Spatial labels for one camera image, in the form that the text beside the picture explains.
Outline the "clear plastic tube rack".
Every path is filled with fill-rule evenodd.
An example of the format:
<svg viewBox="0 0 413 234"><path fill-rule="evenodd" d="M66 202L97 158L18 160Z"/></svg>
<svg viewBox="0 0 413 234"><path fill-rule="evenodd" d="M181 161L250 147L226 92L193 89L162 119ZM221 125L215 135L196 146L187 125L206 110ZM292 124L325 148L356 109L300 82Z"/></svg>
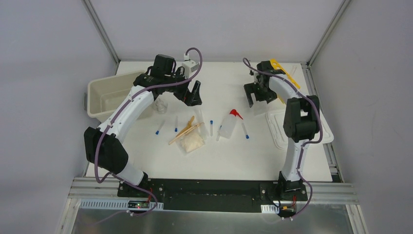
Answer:
<svg viewBox="0 0 413 234"><path fill-rule="evenodd" d="M255 101L252 109L254 116L260 116L269 111L269 106L266 101Z"/></svg>

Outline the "yellow test tube rack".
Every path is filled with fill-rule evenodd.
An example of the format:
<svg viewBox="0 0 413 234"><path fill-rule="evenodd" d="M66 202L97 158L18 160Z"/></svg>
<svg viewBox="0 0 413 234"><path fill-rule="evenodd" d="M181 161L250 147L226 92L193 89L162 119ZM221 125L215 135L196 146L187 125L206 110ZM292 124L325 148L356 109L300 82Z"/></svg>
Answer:
<svg viewBox="0 0 413 234"><path fill-rule="evenodd" d="M269 81L269 88L271 91L275 92L277 98L283 104L287 103L289 98L299 98L300 96L297 92L300 91L300 86L295 82L295 80L282 68L282 66L275 60L270 60L270 65L275 71L280 71L277 77L271 77Z"/></svg>

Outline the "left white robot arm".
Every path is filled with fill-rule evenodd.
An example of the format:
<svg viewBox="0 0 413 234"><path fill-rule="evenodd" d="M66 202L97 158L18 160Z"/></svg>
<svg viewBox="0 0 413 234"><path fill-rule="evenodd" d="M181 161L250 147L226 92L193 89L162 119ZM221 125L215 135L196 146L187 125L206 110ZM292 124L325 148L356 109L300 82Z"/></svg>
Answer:
<svg viewBox="0 0 413 234"><path fill-rule="evenodd" d="M148 175L132 166L123 141L141 114L164 92L172 93L187 106L201 105L201 83L195 81L193 89L188 88L201 67L202 62L191 60L188 54L179 67L173 57L158 54L153 65L135 77L129 93L113 114L97 128L85 130L87 161L131 183L130 191L136 197L145 196L149 190L145 181Z"/></svg>

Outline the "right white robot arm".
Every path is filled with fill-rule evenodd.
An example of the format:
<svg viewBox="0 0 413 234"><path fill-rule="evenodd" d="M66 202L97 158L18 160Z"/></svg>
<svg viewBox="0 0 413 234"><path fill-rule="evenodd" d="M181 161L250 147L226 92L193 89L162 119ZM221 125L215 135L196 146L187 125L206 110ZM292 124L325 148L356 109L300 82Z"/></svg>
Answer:
<svg viewBox="0 0 413 234"><path fill-rule="evenodd" d="M250 107L254 101L270 103L276 99L285 104L282 128L288 138L287 155L276 192L281 199L288 200L305 181L302 166L308 147L323 138L319 98L302 93L298 84L274 61L262 61L252 67L249 60L243 58L243 63L254 78L252 83L244 85Z"/></svg>

